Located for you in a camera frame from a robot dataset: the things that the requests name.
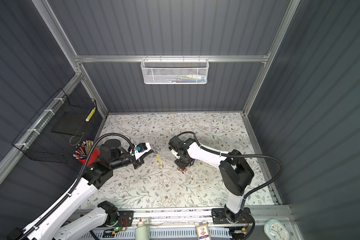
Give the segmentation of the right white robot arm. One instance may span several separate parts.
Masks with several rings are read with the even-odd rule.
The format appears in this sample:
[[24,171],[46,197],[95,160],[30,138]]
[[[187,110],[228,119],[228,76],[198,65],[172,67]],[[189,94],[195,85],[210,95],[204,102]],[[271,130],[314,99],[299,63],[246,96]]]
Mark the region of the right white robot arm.
[[182,171],[192,166],[196,160],[220,171],[223,183],[229,192],[225,204],[226,218],[231,223],[237,222],[244,210],[245,189],[255,176],[245,158],[240,157],[241,153],[237,150],[219,152],[199,146],[195,139],[189,138],[183,141],[178,136],[170,139],[169,150],[176,157],[175,164]]

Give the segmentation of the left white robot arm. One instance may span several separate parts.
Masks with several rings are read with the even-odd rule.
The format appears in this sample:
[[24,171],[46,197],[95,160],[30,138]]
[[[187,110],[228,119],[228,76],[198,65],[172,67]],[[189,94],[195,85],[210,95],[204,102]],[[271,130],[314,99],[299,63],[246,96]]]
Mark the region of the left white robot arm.
[[119,140],[111,139],[103,145],[99,159],[91,165],[85,163],[79,176],[70,188],[44,213],[24,228],[15,228],[8,240],[77,240],[93,229],[105,226],[116,231],[129,226],[121,217],[118,208],[109,201],[103,201],[88,214],[65,224],[75,210],[91,195],[96,193],[112,176],[115,169],[132,164],[140,167],[144,158],[152,154],[149,143],[135,146],[129,142],[129,149],[121,147]]

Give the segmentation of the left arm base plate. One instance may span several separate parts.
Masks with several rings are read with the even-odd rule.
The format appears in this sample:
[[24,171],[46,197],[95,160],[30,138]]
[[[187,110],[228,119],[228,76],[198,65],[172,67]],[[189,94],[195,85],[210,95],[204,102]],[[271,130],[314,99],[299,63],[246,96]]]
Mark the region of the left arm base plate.
[[107,216],[104,224],[98,227],[127,228],[132,226],[134,211],[118,211]]

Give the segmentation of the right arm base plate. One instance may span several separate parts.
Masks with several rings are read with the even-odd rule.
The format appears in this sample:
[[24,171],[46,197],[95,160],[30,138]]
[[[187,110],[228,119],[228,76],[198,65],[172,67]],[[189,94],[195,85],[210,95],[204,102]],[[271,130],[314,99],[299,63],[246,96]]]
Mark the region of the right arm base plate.
[[221,224],[252,224],[255,220],[251,215],[249,208],[244,208],[238,213],[234,214],[228,208],[213,208],[211,210],[213,223],[215,225]]

